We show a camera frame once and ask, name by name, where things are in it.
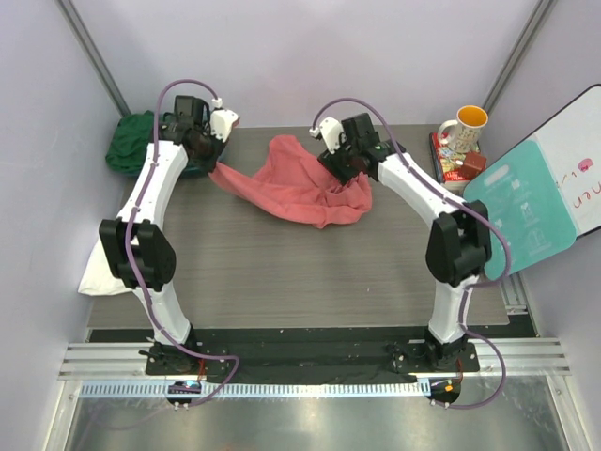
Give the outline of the pink t-shirt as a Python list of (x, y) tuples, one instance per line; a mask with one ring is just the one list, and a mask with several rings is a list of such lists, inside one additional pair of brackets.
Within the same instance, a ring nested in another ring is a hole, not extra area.
[(340, 183), (292, 135), (271, 139), (265, 163), (252, 176), (218, 163), (209, 177), (268, 214), (318, 229), (354, 224), (373, 206), (366, 175)]

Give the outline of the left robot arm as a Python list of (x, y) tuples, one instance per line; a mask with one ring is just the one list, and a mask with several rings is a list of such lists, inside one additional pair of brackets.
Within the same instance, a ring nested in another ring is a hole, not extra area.
[(153, 327), (143, 353), (148, 375), (188, 375), (200, 365), (193, 326), (175, 292), (177, 256), (163, 233), (164, 215), (185, 168), (212, 172), (238, 122), (221, 99), (177, 96), (173, 112), (153, 120), (146, 159), (126, 204), (114, 220), (100, 223), (111, 275), (133, 291)]

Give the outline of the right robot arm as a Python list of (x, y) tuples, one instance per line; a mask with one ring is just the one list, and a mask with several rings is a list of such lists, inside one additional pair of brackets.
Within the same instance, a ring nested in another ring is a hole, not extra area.
[(399, 195), (428, 228), (426, 268), (435, 301), (424, 333), (425, 363), (437, 371), (458, 367), (467, 349), (466, 317), (472, 287), (491, 258), (488, 213), (438, 185), (394, 139), (382, 140), (371, 117), (326, 117), (310, 130), (325, 144), (319, 162), (341, 183), (365, 174)]

